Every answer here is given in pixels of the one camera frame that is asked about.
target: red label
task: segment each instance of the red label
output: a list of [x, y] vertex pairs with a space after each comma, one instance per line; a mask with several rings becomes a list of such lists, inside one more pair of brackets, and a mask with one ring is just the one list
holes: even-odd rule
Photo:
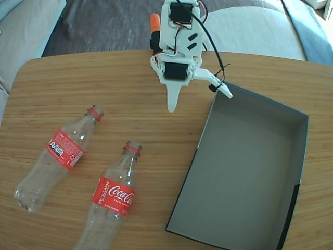
[[68, 170], [83, 155], [83, 150], [61, 129], [48, 142], [46, 150]]
[[129, 187], [102, 177], [99, 179], [92, 202], [115, 213], [127, 215], [134, 195], [135, 192]]

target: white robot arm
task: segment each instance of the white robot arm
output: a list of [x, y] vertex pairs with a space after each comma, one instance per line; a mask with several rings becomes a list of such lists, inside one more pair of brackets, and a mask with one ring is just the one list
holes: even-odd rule
[[165, 0], [162, 7], [161, 24], [157, 14], [150, 16], [153, 56], [150, 64], [160, 82], [168, 89], [168, 110], [177, 106], [182, 86], [188, 86], [192, 79], [211, 83], [212, 91], [219, 90], [228, 98], [233, 95], [224, 79], [219, 79], [207, 69], [201, 69], [204, 30], [184, 9], [200, 17], [201, 0]]

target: gray box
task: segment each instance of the gray box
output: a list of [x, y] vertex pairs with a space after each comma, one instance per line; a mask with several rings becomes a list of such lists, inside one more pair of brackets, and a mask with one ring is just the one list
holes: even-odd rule
[[230, 250], [282, 249], [309, 117], [228, 84], [217, 93], [166, 230]]

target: wooden table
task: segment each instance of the wooden table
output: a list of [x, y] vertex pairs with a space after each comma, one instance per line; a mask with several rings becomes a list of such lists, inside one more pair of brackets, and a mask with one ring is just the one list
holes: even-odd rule
[[[214, 94], [207, 83], [193, 81], [169, 113], [167, 91], [150, 67], [150, 55], [64, 55], [21, 68], [0, 127], [0, 249], [72, 249], [100, 174], [129, 139], [143, 145], [138, 195], [113, 249], [215, 249], [164, 230]], [[284, 249], [333, 249], [333, 68], [231, 53], [223, 60], [231, 64], [228, 81], [310, 116], [302, 184]], [[204, 53], [203, 61], [218, 70], [213, 53]], [[15, 186], [54, 132], [94, 104], [105, 116], [87, 153], [42, 210], [28, 214], [13, 198]]]

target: orange cylinder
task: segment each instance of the orange cylinder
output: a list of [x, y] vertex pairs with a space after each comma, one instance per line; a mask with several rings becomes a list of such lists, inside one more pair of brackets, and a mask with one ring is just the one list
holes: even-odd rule
[[158, 14], [150, 15], [150, 33], [161, 30], [161, 20]]

